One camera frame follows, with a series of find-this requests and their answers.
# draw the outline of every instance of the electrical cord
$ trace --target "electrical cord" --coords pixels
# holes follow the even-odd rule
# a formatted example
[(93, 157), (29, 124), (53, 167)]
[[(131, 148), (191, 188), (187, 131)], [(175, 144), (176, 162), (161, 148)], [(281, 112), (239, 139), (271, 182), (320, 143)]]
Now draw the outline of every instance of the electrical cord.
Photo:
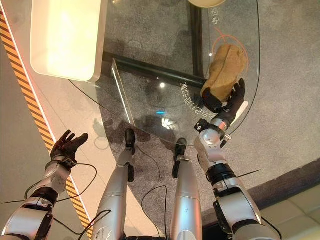
[[(98, 219), (97, 221), (95, 221), (97, 219), (97, 217), (99, 217), (101, 214), (107, 212), (105, 215), (103, 215), (100, 219)], [(111, 210), (104, 210), (104, 211), (101, 211), (99, 212), (95, 218), (85, 227), (85, 229), (81, 232), (81, 233), (78, 233), (78, 232), (75, 232), (73, 231), (70, 227), (68, 227), (67, 225), (65, 225), (63, 222), (59, 221), (58, 219), (56, 219), (55, 217), (53, 218), (57, 223), (59, 223), (60, 225), (62, 225), (63, 227), (65, 227), (66, 229), (68, 229), (70, 232), (72, 232), (73, 234), (75, 235), (78, 235), (79, 238), (78, 240), (80, 240), (83, 235), (89, 230), (89, 228), (93, 227), (97, 222), (99, 222), (101, 219), (103, 219), (105, 216), (107, 216), (109, 213), (111, 212)]]
[[(87, 164), (87, 163), (77, 163), (76, 165), (85, 165), (85, 166), (90, 166), (90, 167), (94, 168), (94, 170), (95, 170), (94, 177), (93, 177), (93, 179), (91, 180), (91, 182), (89, 183), (89, 185), (88, 185), (80, 194), (78, 194), (78, 195), (76, 195), (76, 196), (71, 196), (71, 197), (67, 197), (67, 198), (58, 200), (58, 201), (56, 201), (57, 203), (62, 202), (62, 201), (65, 201), (65, 200), (69, 200), (69, 199), (74, 199), (74, 198), (76, 198), (76, 197), (81, 196), (81, 195), (91, 186), (91, 184), (92, 184), (92, 183), (94, 182), (94, 180), (96, 179), (97, 174), (98, 174), (98, 171), (97, 171), (97, 168), (96, 168), (95, 166), (93, 166), (93, 165), (91, 165), (91, 164)], [(28, 189), (27, 189), (27, 190), (25, 191), (25, 193), (24, 193), (24, 200), (6, 201), (6, 202), (3, 202), (3, 203), (1, 203), (1, 204), (23, 203), (23, 202), (28, 198), (28, 193), (29, 193), (29, 191), (30, 191), (33, 187), (35, 187), (38, 183), (40, 183), (40, 182), (41, 182), (41, 180), (38, 181), (38, 182), (36, 182), (36, 183), (34, 183), (34, 184), (31, 185), (30, 187), (28, 187)]]
[[(103, 213), (107, 212), (105, 215), (103, 215), (101, 218), (99, 218), (97, 221), (96, 219)], [(94, 219), (88, 224), (88, 226), (86, 226), (86, 228), (83, 230), (83, 232), (80, 234), (78, 240), (80, 240), (83, 235), (89, 230), (89, 228), (93, 227), (97, 222), (99, 222), (101, 219), (103, 219), (105, 216), (107, 216), (109, 213), (111, 213), (111, 210), (103, 210), (101, 212), (99, 212)]]
[(150, 156), (150, 155), (146, 154), (144, 151), (142, 151), (141, 148), (140, 148), (138, 145), (135, 145), (135, 146), (136, 146), (137, 149), (139, 149), (139, 151), (140, 151), (143, 155), (149, 157), (149, 158), (155, 163), (156, 167), (158, 168), (158, 172), (159, 172), (159, 178), (158, 178), (158, 182), (159, 182), (160, 179), (161, 179), (161, 171), (160, 171), (160, 167), (159, 167), (157, 161), (156, 161), (152, 156)]
[(68, 229), (70, 232), (72, 232), (75, 235), (81, 235), (81, 233), (75, 232), (73, 231), (70, 227), (68, 227), (67, 225), (65, 225), (63, 222), (59, 221), (58, 219), (56, 219), (55, 217), (53, 218), (53, 220), (55, 220), (58, 224), (60, 224), (61, 226), (65, 227), (66, 229)]
[(33, 185), (31, 185), (30, 187), (27, 188), (27, 190), (24, 192), (24, 200), (17, 200), (17, 201), (6, 201), (3, 202), (1, 204), (12, 204), (12, 203), (23, 203), (27, 198), (28, 198), (28, 193), (29, 191), (34, 188), (38, 183), (40, 183), (42, 180), (37, 181), (36, 183), (34, 183)]
[(158, 232), (158, 236), (160, 237), (160, 233), (159, 233), (158, 227), (156, 226), (156, 224), (154, 223), (154, 221), (151, 220), (151, 218), (148, 216), (148, 214), (145, 212), (144, 206), (143, 206), (144, 199), (146, 198), (146, 196), (147, 196), (148, 194), (150, 194), (152, 191), (154, 191), (154, 190), (156, 190), (156, 189), (159, 189), (159, 188), (165, 188), (164, 231), (165, 231), (165, 239), (168, 239), (168, 235), (167, 235), (167, 194), (168, 194), (168, 189), (167, 189), (167, 186), (166, 186), (166, 185), (157, 186), (157, 187), (152, 188), (150, 191), (148, 191), (148, 192), (143, 196), (143, 198), (142, 198), (141, 208), (142, 208), (143, 213), (146, 215), (146, 217), (147, 217), (147, 218), (153, 223), (153, 225), (155, 226), (156, 231)]
[(263, 221), (265, 221), (267, 224), (269, 224), (270, 227), (272, 227), (279, 234), (279, 238), (280, 238), (280, 240), (282, 240), (281, 232), (274, 225), (272, 225), (268, 220), (266, 220), (263, 216), (261, 216), (261, 218), (263, 219)]
[(97, 171), (97, 168), (96, 168), (95, 166), (93, 166), (93, 165), (91, 165), (91, 164), (87, 164), (87, 163), (77, 163), (76, 165), (90, 166), (90, 167), (94, 168), (94, 170), (95, 170), (94, 177), (93, 177), (93, 179), (91, 180), (91, 182), (89, 183), (89, 185), (88, 185), (80, 194), (78, 194), (78, 195), (76, 195), (76, 196), (71, 196), (71, 197), (67, 197), (67, 198), (58, 200), (58, 201), (56, 201), (57, 203), (62, 202), (62, 201), (65, 201), (65, 200), (69, 200), (69, 199), (74, 199), (74, 198), (76, 198), (76, 197), (81, 196), (81, 195), (91, 186), (91, 184), (92, 184), (92, 183), (94, 182), (94, 180), (96, 179), (97, 174), (98, 174), (98, 171)]
[(247, 176), (247, 175), (250, 175), (250, 174), (254, 174), (254, 173), (259, 172), (259, 171), (261, 171), (261, 169), (242, 174), (240, 176), (237, 176), (237, 178), (242, 178), (244, 176)]

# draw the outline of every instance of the black metal table frame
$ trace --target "black metal table frame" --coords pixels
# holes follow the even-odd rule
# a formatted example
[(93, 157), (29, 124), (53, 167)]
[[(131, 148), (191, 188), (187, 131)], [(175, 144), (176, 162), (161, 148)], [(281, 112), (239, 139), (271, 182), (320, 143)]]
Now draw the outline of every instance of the black metal table frame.
[(191, 3), (189, 6), (191, 18), (193, 75), (106, 51), (103, 52), (102, 61), (112, 63), (114, 59), (118, 69), (127, 73), (139, 73), (143, 76), (154, 77), (154, 80), (161, 78), (162, 82), (175, 86), (180, 86), (180, 83), (183, 82), (187, 83), (190, 87), (201, 90), (206, 82), (203, 70), (202, 8), (194, 6)]

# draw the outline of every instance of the silver robot leg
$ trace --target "silver robot leg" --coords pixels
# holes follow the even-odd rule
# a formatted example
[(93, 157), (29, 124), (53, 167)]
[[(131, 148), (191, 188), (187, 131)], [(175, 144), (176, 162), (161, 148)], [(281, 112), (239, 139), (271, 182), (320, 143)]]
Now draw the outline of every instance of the silver robot leg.
[(192, 162), (184, 155), (179, 155), (177, 161), (180, 163), (170, 239), (202, 240), (200, 194)]
[(97, 214), (105, 210), (111, 210), (111, 212), (94, 224), (92, 234), (94, 240), (122, 240), (124, 237), (127, 183), (131, 177), (130, 174), (133, 174), (131, 161), (132, 149), (127, 147), (121, 153), (100, 201)]

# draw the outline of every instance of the chinese characters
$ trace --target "chinese characters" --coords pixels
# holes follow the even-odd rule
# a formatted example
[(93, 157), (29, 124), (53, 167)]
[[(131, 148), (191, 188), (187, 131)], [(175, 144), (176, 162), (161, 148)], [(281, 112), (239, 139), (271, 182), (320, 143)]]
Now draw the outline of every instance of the chinese characters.
[(184, 103), (194, 113), (196, 113), (197, 115), (201, 115), (204, 118), (209, 118), (209, 119), (212, 119), (215, 117), (215, 114), (213, 112), (206, 111), (192, 102), (192, 100), (189, 96), (188, 86), (186, 83), (181, 83), (181, 93), (183, 95)]

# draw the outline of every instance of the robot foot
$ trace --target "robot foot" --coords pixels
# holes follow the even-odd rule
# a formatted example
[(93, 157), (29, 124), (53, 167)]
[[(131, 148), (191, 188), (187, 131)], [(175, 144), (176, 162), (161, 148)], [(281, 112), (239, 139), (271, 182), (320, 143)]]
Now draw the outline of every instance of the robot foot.
[(180, 162), (177, 161), (179, 155), (185, 155), (187, 149), (187, 140), (185, 138), (179, 138), (175, 145), (175, 153), (174, 153), (174, 165), (172, 169), (172, 177), (177, 179), (178, 178), (178, 171)]
[(125, 130), (125, 147), (126, 148), (131, 148), (132, 155), (135, 154), (136, 149), (135, 149), (135, 143), (136, 143), (136, 135), (135, 132), (128, 128)]

